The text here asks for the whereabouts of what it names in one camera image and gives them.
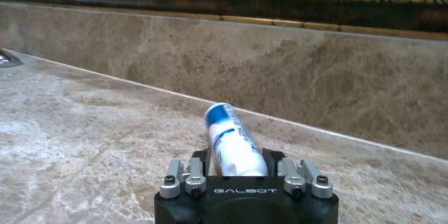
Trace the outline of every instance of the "blue label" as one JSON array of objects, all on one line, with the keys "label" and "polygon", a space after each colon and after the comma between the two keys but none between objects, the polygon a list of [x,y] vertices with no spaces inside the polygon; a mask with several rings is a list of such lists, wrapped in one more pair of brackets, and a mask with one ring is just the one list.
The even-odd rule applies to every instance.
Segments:
[{"label": "blue label", "polygon": [[207,113],[207,116],[205,116],[207,128],[209,128],[209,126],[213,123],[219,123],[225,120],[231,120],[231,117],[227,113],[225,105],[223,104],[212,108],[211,111]]}]

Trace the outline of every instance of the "blue and white toothpaste tube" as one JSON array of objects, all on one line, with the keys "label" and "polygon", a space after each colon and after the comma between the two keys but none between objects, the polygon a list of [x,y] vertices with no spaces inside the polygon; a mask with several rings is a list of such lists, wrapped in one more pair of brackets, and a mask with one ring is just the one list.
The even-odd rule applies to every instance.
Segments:
[{"label": "blue and white toothpaste tube", "polygon": [[223,176],[267,176],[267,163],[232,105],[216,103],[204,118]]}]

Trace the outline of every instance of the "marble countertop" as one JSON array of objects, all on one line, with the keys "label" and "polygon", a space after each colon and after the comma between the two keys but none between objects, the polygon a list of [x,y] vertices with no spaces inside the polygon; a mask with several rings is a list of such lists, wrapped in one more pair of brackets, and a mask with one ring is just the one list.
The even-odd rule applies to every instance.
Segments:
[{"label": "marble countertop", "polygon": [[[0,69],[3,223],[152,223],[168,162],[207,146],[209,102],[19,55]],[[448,161],[240,111],[260,147],[311,158],[340,223],[447,223]]]}]

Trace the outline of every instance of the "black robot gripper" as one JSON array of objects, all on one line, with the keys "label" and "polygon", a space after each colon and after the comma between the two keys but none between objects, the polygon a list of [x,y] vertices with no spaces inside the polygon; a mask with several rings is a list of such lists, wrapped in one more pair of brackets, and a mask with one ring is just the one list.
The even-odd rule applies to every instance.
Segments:
[{"label": "black robot gripper", "polygon": [[296,166],[263,149],[268,176],[209,176],[209,152],[196,151],[185,170],[171,161],[153,197],[156,224],[337,224],[339,198],[311,160]]}]

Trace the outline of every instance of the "screw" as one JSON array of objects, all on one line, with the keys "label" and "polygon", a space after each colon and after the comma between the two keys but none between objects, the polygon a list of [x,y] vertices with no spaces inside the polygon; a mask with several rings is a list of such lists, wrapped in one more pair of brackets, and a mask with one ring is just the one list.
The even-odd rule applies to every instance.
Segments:
[{"label": "screw", "polygon": [[292,190],[291,195],[292,195],[293,199],[300,199],[301,196],[303,196],[303,190],[299,187],[296,187]]},{"label": "screw", "polygon": [[164,184],[171,186],[176,182],[176,177],[173,175],[167,175],[164,179]]},{"label": "screw", "polygon": [[328,184],[328,177],[324,175],[319,175],[316,177],[317,184],[327,185]]},{"label": "screw", "polygon": [[203,195],[203,190],[195,186],[192,189],[191,189],[191,192],[189,192],[189,195],[197,199],[201,195]]}]

